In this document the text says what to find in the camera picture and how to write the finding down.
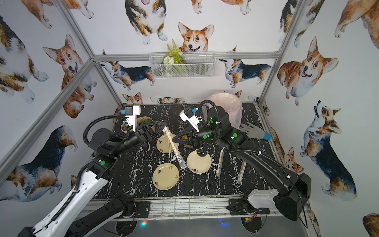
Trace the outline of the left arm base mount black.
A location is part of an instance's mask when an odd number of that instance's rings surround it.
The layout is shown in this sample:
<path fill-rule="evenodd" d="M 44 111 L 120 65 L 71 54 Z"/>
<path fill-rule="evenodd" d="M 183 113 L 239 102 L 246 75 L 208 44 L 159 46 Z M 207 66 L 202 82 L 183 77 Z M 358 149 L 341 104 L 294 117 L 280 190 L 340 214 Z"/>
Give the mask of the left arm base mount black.
<path fill-rule="evenodd" d="M 129 203 L 123 210 L 123 213 L 117 219 L 126 218 L 147 218 L 150 212 L 151 202 L 137 201 Z"/>

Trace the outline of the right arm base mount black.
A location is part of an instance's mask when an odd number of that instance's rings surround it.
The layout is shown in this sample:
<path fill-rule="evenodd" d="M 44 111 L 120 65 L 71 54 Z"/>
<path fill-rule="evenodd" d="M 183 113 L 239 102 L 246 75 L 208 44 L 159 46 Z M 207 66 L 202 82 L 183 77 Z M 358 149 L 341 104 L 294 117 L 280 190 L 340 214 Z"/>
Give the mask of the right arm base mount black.
<path fill-rule="evenodd" d="M 244 199 L 229 199 L 227 210 L 231 215 L 243 215 L 243 214 L 270 214 L 268 208 L 254 208 L 248 201 Z"/>

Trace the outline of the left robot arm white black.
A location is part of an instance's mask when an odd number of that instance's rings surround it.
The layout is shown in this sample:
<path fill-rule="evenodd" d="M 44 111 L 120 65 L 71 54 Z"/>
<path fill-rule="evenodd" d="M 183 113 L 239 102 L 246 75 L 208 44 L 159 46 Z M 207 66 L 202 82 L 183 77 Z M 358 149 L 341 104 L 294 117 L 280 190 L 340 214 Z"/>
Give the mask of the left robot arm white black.
<path fill-rule="evenodd" d="M 109 182 L 119 155 L 132 148 L 147 146 L 167 125 L 164 120 L 145 122 L 126 136 L 101 128 L 88 139 L 88 133 L 95 124 L 121 118 L 116 115 L 103 116 L 84 129 L 83 141 L 98 155 L 79 170 L 75 186 L 59 204 L 35 226 L 23 228 L 18 234 L 20 237 L 87 237 L 110 220 L 135 213 L 135 199 L 123 194 L 93 213 L 76 219 L 93 196 Z"/>

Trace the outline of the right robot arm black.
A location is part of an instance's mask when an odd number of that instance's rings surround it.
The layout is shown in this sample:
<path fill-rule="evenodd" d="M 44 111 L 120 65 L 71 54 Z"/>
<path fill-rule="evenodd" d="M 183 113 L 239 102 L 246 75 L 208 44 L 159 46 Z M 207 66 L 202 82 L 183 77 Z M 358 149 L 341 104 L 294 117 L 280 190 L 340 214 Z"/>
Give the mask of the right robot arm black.
<path fill-rule="evenodd" d="M 233 154 L 254 167 L 277 190 L 272 198 L 275 208 L 286 218 L 297 221 L 305 212 L 311 196 L 311 178 L 285 168 L 262 153 L 254 141 L 241 130 L 231 126 L 228 113 L 210 100 L 195 108 L 186 108 L 180 118 L 189 127 L 173 138 L 174 143 L 196 146 L 212 142 L 224 153 Z"/>

